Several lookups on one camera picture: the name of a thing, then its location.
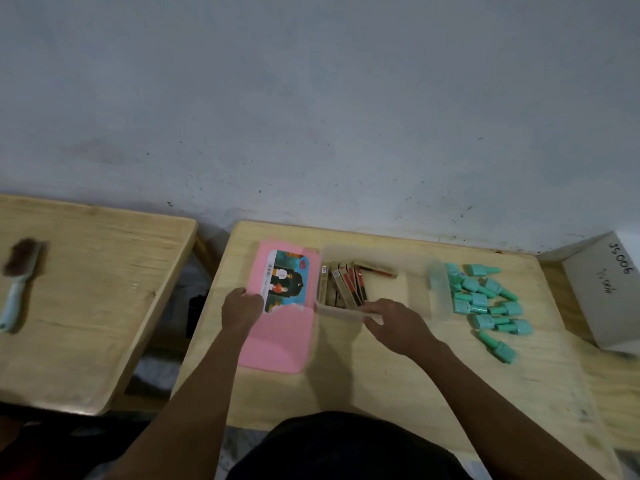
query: light blue brush handle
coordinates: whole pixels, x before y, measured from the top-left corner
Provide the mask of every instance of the light blue brush handle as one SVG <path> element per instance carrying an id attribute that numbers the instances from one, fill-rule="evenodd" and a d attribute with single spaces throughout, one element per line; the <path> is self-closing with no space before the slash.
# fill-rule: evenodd
<path id="1" fill-rule="evenodd" d="M 20 315 L 23 290 L 24 282 L 13 282 L 11 288 L 9 288 L 9 296 L 6 298 L 2 315 L 0 315 L 0 333 L 7 333 L 13 330 L 15 322 Z"/>

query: hairbrush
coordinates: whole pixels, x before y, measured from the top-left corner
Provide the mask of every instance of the hairbrush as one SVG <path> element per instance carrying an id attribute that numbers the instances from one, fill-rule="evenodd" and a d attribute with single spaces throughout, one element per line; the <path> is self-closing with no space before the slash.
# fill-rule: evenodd
<path id="1" fill-rule="evenodd" d="M 0 332 L 10 332 L 15 326 L 20 315 L 22 292 L 26 282 L 33 274 L 41 247 L 41 242 L 27 238 L 20 240 L 11 249 L 11 256 L 4 265 L 3 273 L 5 276 L 13 278 L 13 284 L 9 288 L 9 295 L 0 315 Z"/>

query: person's right arm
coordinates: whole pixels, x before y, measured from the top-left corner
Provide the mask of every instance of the person's right arm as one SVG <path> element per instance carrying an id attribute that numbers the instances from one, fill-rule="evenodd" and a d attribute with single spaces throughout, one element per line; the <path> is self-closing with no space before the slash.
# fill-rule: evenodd
<path id="1" fill-rule="evenodd" d="M 433 380 L 493 480 L 602 480 L 471 371 L 436 339 L 418 313 L 389 299 L 360 309 L 382 316 L 382 325 L 364 318 L 364 325 L 382 345 L 412 359 Z"/>

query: wooden table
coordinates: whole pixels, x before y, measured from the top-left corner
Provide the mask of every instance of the wooden table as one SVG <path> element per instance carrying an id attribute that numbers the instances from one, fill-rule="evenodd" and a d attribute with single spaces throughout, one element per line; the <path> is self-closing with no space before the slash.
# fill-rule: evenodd
<path id="1" fill-rule="evenodd" d="M 540 265 L 613 447 L 640 452 L 640 358 L 597 348 L 562 263 Z"/>
<path id="2" fill-rule="evenodd" d="M 194 370 L 221 328 L 225 295 L 244 286 L 258 243 L 278 239 L 306 248 L 357 244 L 424 253 L 458 264 L 500 266 L 500 281 L 521 300 L 535 333 L 503 335 L 517 350 L 498 362 L 470 333 L 464 316 L 433 327 L 436 336 L 480 377 L 606 478 L 620 468 L 537 260 L 436 242 L 313 228 L 240 222 L 231 234 L 174 391 Z M 316 314 L 309 363 L 302 374 L 238 368 L 228 423 L 268 430 L 322 410 L 361 411 L 392 421 L 456 453 L 475 456 L 467 436 L 431 380 L 409 359 L 377 343 L 359 322 Z"/>
<path id="3" fill-rule="evenodd" d="M 0 194 L 0 222 L 7 257 L 24 237 L 47 241 L 16 330 L 0 334 L 6 403 L 105 411 L 129 382 L 191 249 L 215 272 L 192 219 Z M 11 282 L 0 278 L 0 297 Z"/>

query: hand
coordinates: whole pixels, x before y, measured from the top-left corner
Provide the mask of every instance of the hand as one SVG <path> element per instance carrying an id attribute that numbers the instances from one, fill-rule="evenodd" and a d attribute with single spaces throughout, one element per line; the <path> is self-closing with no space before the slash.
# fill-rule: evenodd
<path id="1" fill-rule="evenodd" d="M 364 317 L 364 325 L 382 345 L 396 354 L 414 360 L 421 350 L 441 343 L 422 317 L 402 303 L 380 298 L 365 303 L 359 310 L 382 315 L 382 325 L 371 317 Z"/>
<path id="2" fill-rule="evenodd" d="M 247 294 L 245 288 L 232 290 L 222 305 L 222 328 L 249 333 L 264 311 L 259 294 Z"/>

